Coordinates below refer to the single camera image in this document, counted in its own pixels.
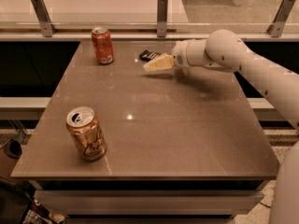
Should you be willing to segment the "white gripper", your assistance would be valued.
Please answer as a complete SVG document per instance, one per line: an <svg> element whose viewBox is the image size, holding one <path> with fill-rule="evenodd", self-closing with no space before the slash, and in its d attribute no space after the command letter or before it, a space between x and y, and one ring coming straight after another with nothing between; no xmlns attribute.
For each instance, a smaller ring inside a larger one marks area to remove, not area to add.
<svg viewBox="0 0 299 224"><path fill-rule="evenodd" d="M172 56L166 53L145 63L143 68L146 72L162 71L171 69L174 64L180 67L194 66L196 62L195 40L177 41L172 48Z"/></svg>

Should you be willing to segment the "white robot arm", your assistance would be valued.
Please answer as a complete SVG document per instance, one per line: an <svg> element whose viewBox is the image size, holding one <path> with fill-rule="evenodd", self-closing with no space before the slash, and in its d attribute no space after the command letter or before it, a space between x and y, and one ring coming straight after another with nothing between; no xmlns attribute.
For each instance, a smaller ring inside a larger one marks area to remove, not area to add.
<svg viewBox="0 0 299 224"><path fill-rule="evenodd" d="M169 54L151 59L143 68L153 72L175 66L239 73L299 129L299 75L253 52L235 33L217 30L206 39L178 41ZM299 142L289 149L279 168L269 224L299 224Z"/></svg>

